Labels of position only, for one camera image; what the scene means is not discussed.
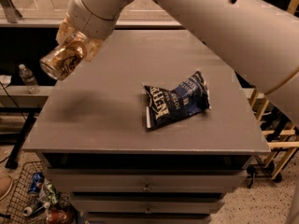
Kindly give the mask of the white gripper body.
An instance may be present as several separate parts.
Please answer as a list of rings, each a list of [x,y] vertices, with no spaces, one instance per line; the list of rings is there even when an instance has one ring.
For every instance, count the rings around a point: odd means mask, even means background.
[[[106,39],[120,14],[120,0],[71,0],[68,15],[73,26],[89,38]]]

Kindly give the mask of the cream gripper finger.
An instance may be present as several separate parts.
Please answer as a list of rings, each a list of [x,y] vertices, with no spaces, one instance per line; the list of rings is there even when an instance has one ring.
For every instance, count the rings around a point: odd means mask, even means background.
[[[102,47],[103,43],[104,43],[103,39],[93,39],[93,38],[87,39],[87,41],[85,42],[86,62],[91,62],[94,59],[99,49]]]
[[[74,27],[68,13],[65,14],[64,20],[61,22],[56,34],[56,41],[62,45],[67,38],[74,35],[78,30]]]

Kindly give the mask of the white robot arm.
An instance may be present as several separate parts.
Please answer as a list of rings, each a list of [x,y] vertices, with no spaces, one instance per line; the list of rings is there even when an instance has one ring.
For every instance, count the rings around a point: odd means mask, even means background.
[[[56,40],[82,32],[95,56],[134,0],[71,0]],[[299,125],[299,20],[263,0],[152,0]]]

